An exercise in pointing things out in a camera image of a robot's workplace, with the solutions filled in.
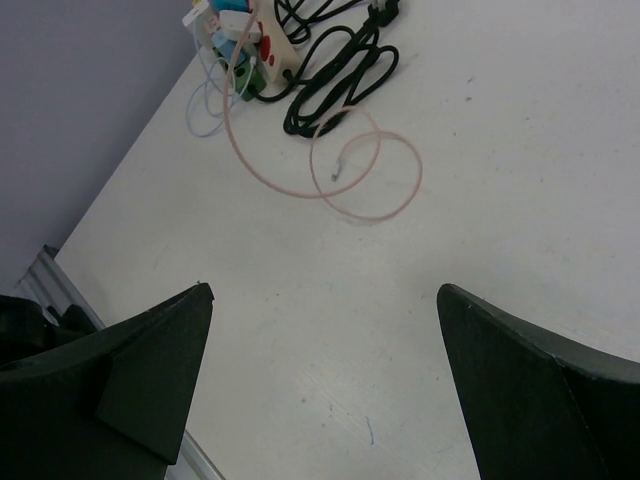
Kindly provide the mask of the cream power strip red buttons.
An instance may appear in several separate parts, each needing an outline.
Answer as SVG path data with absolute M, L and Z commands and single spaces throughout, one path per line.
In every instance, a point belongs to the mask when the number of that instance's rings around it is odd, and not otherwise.
M 256 22 L 262 33 L 258 52 L 266 76 L 284 86 L 288 83 L 285 72 L 295 75 L 302 60 L 278 23 L 272 1 L 258 1 Z

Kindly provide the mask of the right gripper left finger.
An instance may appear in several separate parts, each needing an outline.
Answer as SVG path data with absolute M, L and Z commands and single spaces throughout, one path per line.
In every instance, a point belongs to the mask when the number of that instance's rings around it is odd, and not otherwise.
M 1 475 L 161 479 L 177 462 L 214 296 L 197 284 L 104 329 L 1 300 Z

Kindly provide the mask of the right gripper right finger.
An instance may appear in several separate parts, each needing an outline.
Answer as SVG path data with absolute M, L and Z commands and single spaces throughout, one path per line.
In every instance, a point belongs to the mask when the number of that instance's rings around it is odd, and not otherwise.
M 638 363 L 453 284 L 437 310 L 481 478 L 638 478 Z

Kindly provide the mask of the blue plug charger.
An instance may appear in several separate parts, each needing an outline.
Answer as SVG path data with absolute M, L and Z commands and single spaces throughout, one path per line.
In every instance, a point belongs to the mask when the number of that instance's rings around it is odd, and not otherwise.
M 211 8 L 216 11 L 232 10 L 249 12 L 251 10 L 248 0 L 209 0 L 209 4 Z

